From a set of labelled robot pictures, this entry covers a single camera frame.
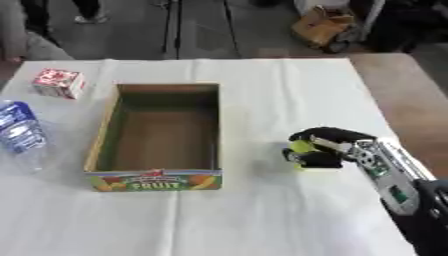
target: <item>open cardboard box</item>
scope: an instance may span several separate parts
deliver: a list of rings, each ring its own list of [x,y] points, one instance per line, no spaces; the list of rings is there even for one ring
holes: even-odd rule
[[[99,191],[219,189],[217,84],[117,86],[85,173]]]

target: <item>tripod leg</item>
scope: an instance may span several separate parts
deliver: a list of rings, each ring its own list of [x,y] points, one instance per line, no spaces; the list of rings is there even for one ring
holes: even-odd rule
[[[238,42],[236,41],[235,30],[233,28],[232,12],[230,11],[229,3],[227,0],[222,0],[222,3],[224,5],[224,10],[226,13],[227,24],[229,25],[230,36],[232,37],[233,48],[235,49],[235,53],[238,56],[238,58],[241,58]]]
[[[170,30],[170,20],[171,20],[171,7],[173,6],[173,0],[168,0],[166,21],[165,21],[165,34],[163,35],[163,46],[162,52],[166,53],[166,48],[168,44],[168,31]]]
[[[183,0],[179,0],[177,5],[177,31],[176,31],[176,39],[174,41],[174,47],[176,48],[176,59],[179,59],[180,55],[180,47],[182,44],[182,9],[183,9]]]

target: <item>wooden table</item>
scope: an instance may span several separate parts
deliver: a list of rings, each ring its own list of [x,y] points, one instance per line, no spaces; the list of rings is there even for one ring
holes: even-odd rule
[[[448,177],[448,100],[406,54],[358,54],[352,63],[406,149]]]

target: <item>table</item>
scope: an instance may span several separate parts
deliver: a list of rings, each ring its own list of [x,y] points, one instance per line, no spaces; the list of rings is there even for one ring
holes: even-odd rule
[[[83,72],[88,91],[78,101],[35,94],[43,67]],[[201,81],[221,84],[223,189],[89,188],[82,163],[113,84]],[[394,136],[346,59],[25,63],[1,98],[29,102],[67,134],[46,172],[0,162],[2,255],[413,255],[355,165],[296,173],[282,159],[288,135],[308,127]]]
[[[448,99],[407,54],[350,57],[401,143],[434,175],[448,177]]]

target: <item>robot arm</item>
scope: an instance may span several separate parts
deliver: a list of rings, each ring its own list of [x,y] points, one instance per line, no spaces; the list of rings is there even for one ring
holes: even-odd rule
[[[417,254],[448,255],[448,181],[436,180],[397,142],[330,127],[296,133],[290,141],[313,146],[305,153],[283,151],[302,167],[340,168],[342,160],[355,162]]]

